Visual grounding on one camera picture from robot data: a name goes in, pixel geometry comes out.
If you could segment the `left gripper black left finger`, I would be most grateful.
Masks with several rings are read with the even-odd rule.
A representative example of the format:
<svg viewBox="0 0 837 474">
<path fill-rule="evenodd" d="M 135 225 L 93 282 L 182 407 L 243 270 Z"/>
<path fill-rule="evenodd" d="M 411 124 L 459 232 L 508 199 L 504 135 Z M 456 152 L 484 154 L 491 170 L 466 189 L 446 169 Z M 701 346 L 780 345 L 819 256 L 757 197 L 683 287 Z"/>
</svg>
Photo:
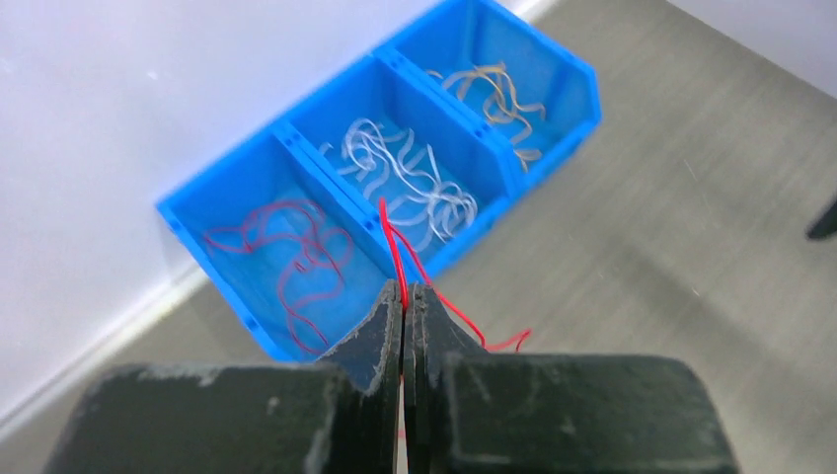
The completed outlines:
<svg viewBox="0 0 837 474">
<path fill-rule="evenodd" d="M 48 473 L 392 473 L 400 291 L 312 363 L 125 364 L 84 393 Z"/>
</svg>

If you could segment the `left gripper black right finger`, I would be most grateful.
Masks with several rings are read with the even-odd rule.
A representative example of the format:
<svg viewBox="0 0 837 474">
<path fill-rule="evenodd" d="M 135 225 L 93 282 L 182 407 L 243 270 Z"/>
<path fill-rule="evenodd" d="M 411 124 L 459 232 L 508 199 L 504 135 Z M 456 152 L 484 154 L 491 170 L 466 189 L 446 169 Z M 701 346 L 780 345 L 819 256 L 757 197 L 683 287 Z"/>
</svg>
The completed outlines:
<svg viewBox="0 0 837 474">
<path fill-rule="evenodd" d="M 426 284 L 409 288 L 412 473 L 735 473 L 704 383 L 660 355 L 492 354 Z"/>
</svg>

